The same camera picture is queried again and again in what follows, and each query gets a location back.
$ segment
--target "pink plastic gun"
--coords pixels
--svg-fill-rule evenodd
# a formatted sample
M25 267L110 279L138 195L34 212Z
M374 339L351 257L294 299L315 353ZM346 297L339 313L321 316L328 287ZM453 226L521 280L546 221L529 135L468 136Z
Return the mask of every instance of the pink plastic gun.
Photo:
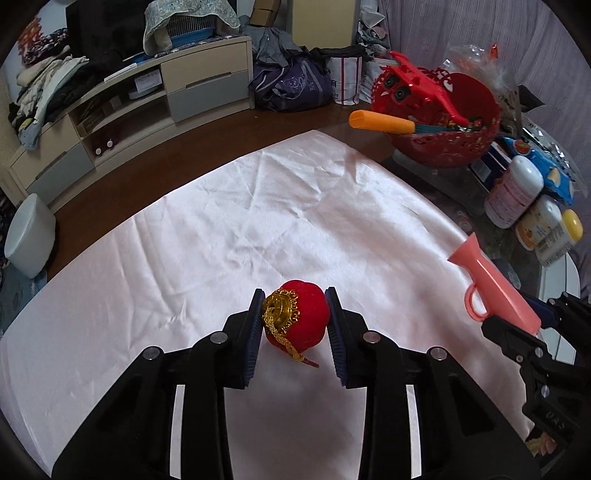
M467 269L472 277L474 283L464 295L464 305L470 317L483 322L491 315L497 315L531 335L538 333L540 318L509 280L482 253L474 233L447 260ZM476 290L486 309L485 314L478 313L472 306L472 297Z

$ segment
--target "screw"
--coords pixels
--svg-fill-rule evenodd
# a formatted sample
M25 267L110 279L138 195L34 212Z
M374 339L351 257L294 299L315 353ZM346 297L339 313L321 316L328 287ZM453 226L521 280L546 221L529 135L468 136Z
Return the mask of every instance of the screw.
M445 360L447 358L447 350L445 350L444 348L441 348L440 346L436 346L431 349L431 356L435 360L439 360L439 361Z
M224 332L213 332L209 339L212 341L212 343L220 345L228 339L228 336Z
M378 332L368 330L363 334L363 339L368 343L378 343L381 340L381 337Z
M158 355L160 355L160 348L157 346L149 346L142 352L142 356L146 360L154 360L155 358L158 358Z

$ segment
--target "orange handle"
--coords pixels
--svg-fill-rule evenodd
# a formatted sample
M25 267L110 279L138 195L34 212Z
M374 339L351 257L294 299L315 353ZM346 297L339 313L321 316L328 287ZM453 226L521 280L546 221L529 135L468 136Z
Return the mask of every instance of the orange handle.
M373 130L389 134L413 134L414 122L384 113L356 110L349 115L349 125L362 130Z
M476 310L474 310L474 306L472 305L472 297L474 296L475 291L476 284L473 283L468 287L466 293L464 294L464 305L466 307L468 315L472 317L472 320L476 320L477 322L484 322L491 314L487 311L483 315L482 313L478 313Z

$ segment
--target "white bottle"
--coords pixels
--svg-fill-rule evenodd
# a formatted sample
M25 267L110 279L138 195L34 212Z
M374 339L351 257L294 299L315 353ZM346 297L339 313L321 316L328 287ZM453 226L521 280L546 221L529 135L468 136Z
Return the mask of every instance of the white bottle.
M562 212L562 220L535 247L535 256L547 267L558 260L583 238L583 225L579 216L572 210Z
M484 201L484 211L499 228L509 228L542 191L544 179L535 165L517 155Z
M517 240L526 250L533 250L562 220L557 203L542 195L515 225Z

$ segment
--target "white stool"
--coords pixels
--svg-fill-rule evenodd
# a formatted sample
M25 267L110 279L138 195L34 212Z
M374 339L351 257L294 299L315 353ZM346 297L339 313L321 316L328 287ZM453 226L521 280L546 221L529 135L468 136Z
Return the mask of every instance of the white stool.
M56 240L56 217L36 193L18 208L8 228L4 256L27 277L45 266Z

